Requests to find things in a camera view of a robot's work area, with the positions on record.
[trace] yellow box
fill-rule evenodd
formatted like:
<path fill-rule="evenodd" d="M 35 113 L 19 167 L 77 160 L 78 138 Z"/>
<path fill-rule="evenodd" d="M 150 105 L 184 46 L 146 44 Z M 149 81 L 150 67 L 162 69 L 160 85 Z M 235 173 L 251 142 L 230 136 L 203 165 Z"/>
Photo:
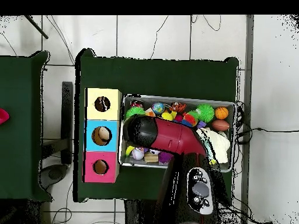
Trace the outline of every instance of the yellow box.
<path fill-rule="evenodd" d="M 110 107 L 106 111 L 99 111 L 96 109 L 97 106 L 101 105 L 106 108 Z M 117 89 L 98 89 L 98 88 L 87 88 L 87 119 L 89 120 L 119 120 L 121 110 L 121 93 Z"/>

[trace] green mat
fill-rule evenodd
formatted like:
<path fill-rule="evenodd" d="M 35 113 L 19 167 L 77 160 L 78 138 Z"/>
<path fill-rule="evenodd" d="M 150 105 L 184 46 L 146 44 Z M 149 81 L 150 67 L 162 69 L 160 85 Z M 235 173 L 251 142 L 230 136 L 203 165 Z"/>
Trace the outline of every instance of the green mat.
<path fill-rule="evenodd" d="M 0 198 L 51 201 L 39 186 L 41 161 L 41 69 L 48 52 L 31 57 L 0 56 Z"/>
<path fill-rule="evenodd" d="M 172 61 L 95 57 L 83 49 L 76 58 L 74 200 L 85 198 L 127 198 L 155 200 L 164 169 L 121 167 L 114 184 L 83 183 L 84 89 L 118 89 L 122 94 L 168 96 L 203 100 L 235 101 L 238 60 Z M 224 174 L 227 193 L 231 194 L 232 173 Z"/>

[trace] black stand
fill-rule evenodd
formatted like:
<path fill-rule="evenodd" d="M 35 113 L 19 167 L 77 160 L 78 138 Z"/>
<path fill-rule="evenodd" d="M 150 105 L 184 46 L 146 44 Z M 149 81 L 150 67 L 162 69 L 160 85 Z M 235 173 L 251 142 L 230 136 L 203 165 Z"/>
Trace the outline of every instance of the black stand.
<path fill-rule="evenodd" d="M 35 23 L 35 21 L 29 15 L 24 15 L 24 16 L 37 29 L 37 31 L 41 33 L 42 36 L 44 36 L 46 39 L 49 39 L 48 35 L 46 35 L 44 31 L 40 29 L 40 27 Z"/>
<path fill-rule="evenodd" d="M 61 181 L 67 173 L 67 165 L 72 163 L 73 98 L 72 82 L 63 82 L 61 101 L 61 139 L 45 142 L 41 147 L 42 159 L 60 152 L 62 165 L 52 165 L 41 169 L 40 183 L 45 190 L 48 189 L 50 185 Z"/>

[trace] white ball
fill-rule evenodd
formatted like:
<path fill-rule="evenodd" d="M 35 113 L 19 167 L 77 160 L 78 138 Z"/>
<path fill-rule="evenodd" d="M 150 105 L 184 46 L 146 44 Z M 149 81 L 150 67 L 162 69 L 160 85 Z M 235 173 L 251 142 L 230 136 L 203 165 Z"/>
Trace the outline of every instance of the white ball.
<path fill-rule="evenodd" d="M 158 155 L 161 151 L 150 149 L 149 150 L 153 155 Z"/>
<path fill-rule="evenodd" d="M 135 160 L 141 160 L 144 157 L 144 151 L 143 149 L 133 149 L 131 155 Z"/>

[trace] white tile floor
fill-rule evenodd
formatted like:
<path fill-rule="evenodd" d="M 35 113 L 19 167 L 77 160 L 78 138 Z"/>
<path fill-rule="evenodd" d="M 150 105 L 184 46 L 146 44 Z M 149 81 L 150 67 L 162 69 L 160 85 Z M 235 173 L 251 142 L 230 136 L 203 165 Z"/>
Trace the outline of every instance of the white tile floor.
<path fill-rule="evenodd" d="M 165 21 L 163 16 L 32 16 L 34 21 L 49 36 L 46 40 L 23 16 L 0 17 L 0 34 L 4 34 L 18 56 L 29 56 L 38 50 L 50 52 L 49 64 L 72 65 L 68 50 L 57 30 L 58 26 L 75 59 L 83 48 L 92 48 L 98 57 L 130 57 L 149 59 L 156 40 L 156 32 Z M 245 67 L 246 16 L 245 15 L 198 15 L 192 23 L 190 53 L 190 16 L 168 16 L 157 34 L 152 58 L 172 60 L 224 60 L 237 57 L 240 68 Z M 8 42 L 0 35 L 0 55 L 14 55 Z M 70 66 L 47 66 L 44 72 L 44 137 L 59 138 L 61 116 L 61 85 L 63 81 L 75 83 L 75 69 Z M 241 87 L 244 86 L 244 71 L 240 71 Z M 237 170 L 241 170 L 241 159 Z M 59 158 L 49 157 L 43 166 L 60 164 Z M 241 191 L 241 176 L 235 186 L 235 195 Z M 51 224 L 55 212 L 68 204 L 72 217 L 66 224 L 124 224 L 124 205 L 120 199 L 95 200 L 74 203 L 68 189 L 72 183 L 72 167 L 63 181 L 50 189 L 53 202 L 43 205 L 44 224 Z M 54 223 L 65 221 L 65 212 L 57 213 Z"/>

